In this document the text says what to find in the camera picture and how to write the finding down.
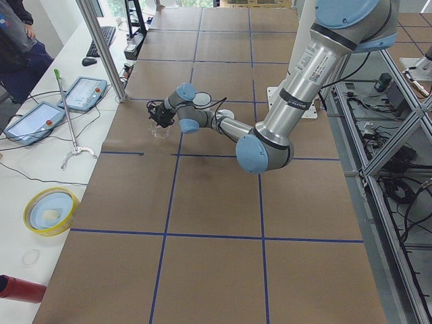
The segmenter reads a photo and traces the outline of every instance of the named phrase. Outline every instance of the person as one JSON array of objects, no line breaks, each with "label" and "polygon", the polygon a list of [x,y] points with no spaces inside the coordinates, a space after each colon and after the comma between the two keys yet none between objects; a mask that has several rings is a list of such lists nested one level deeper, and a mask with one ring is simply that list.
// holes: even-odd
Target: person
[{"label": "person", "polygon": [[17,103],[28,98],[53,62],[32,25],[22,0],[0,0],[0,83]]}]

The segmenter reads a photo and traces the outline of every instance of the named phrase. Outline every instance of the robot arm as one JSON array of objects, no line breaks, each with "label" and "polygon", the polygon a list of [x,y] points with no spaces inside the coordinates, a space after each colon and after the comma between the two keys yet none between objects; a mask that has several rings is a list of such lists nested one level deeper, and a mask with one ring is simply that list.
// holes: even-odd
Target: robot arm
[{"label": "robot arm", "polygon": [[177,113],[183,133],[207,127],[237,142],[240,166],[250,173],[279,169],[294,154],[289,135],[308,110],[337,62],[346,54],[390,47],[396,40],[399,0],[317,0],[311,40],[294,73],[282,82],[278,98],[254,127],[213,111],[198,110],[196,91],[183,84],[159,106],[149,107],[158,124],[167,127]]}]

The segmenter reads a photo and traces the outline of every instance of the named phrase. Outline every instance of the computer mouse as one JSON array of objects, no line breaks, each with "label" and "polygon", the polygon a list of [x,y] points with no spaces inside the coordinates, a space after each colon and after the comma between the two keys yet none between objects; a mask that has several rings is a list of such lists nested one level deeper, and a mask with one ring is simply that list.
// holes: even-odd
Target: computer mouse
[{"label": "computer mouse", "polygon": [[82,66],[89,66],[92,64],[96,64],[96,63],[97,63],[97,60],[93,59],[92,57],[85,57],[84,59],[82,59],[82,62],[81,62]]}]

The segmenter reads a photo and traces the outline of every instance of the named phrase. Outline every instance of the red can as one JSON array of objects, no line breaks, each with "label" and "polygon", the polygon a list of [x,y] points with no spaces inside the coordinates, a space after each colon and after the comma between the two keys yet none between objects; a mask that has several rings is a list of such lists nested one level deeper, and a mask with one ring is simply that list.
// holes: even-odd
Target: red can
[{"label": "red can", "polygon": [[0,275],[0,298],[37,304],[42,301],[46,289],[46,286],[39,283]]}]

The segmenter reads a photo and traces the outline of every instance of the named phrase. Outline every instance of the blue joint cap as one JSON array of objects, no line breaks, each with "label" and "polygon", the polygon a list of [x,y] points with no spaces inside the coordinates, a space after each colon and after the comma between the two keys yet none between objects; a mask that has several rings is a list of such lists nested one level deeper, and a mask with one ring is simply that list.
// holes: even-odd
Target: blue joint cap
[{"label": "blue joint cap", "polygon": [[263,173],[269,166],[269,155],[255,135],[248,134],[238,140],[236,155],[240,167],[249,173]]},{"label": "blue joint cap", "polygon": [[200,130],[200,124],[194,119],[184,118],[179,121],[179,124],[183,134],[196,133]]},{"label": "blue joint cap", "polygon": [[196,96],[195,87],[190,83],[183,83],[179,85],[175,91],[180,98],[187,101],[194,100]]},{"label": "blue joint cap", "polygon": [[315,7],[317,21],[328,29],[342,29],[365,19],[379,0],[318,0]]},{"label": "blue joint cap", "polygon": [[398,34],[393,34],[384,38],[371,40],[370,42],[359,44],[354,53],[366,53],[379,51],[380,49],[388,49],[394,44],[394,42],[396,42],[397,35]]}]

